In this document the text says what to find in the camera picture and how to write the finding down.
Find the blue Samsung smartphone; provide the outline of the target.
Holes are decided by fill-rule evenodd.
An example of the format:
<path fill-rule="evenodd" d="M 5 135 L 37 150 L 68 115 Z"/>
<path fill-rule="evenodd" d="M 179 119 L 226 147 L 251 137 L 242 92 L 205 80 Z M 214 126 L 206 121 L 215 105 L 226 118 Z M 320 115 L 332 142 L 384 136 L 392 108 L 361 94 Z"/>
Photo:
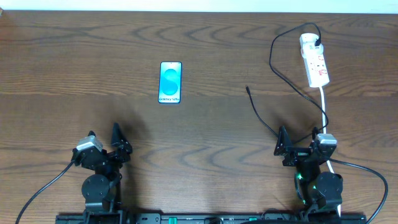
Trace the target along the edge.
<path fill-rule="evenodd" d="M 182 90 L 182 63 L 161 62 L 159 74 L 158 102 L 179 104 Z"/>

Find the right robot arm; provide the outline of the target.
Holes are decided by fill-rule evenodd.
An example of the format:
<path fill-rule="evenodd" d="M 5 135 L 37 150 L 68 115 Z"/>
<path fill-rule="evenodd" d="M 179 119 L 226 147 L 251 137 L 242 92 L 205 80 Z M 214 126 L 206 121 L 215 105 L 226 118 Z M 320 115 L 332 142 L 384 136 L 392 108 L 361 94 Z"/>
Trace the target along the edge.
<path fill-rule="evenodd" d="M 332 134 L 319 133 L 317 129 L 313 130 L 312 137 L 309 147 L 294 146 L 285 127 L 281 126 L 274 155 L 284 158 L 284 166 L 296 168 L 295 184 L 305 202 L 305 215 L 337 215 L 338 206 L 343 202 L 343 178 L 339 174 L 320 170 L 320 166 L 329 161 L 334 153 L 337 140 Z"/>

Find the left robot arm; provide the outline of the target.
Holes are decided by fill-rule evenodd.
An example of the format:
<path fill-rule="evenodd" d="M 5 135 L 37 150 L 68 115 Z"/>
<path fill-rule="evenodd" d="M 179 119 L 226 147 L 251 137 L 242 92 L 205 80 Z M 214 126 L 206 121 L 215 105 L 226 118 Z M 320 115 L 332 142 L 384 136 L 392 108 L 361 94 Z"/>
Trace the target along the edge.
<path fill-rule="evenodd" d="M 121 132 L 118 123 L 113 124 L 111 145 L 114 151 L 107 152 L 96 134 L 90 131 L 72 150 L 76 166 L 94 171 L 82 184 L 87 212 L 113 213 L 121 208 L 120 168 L 130 161 L 132 146 Z"/>

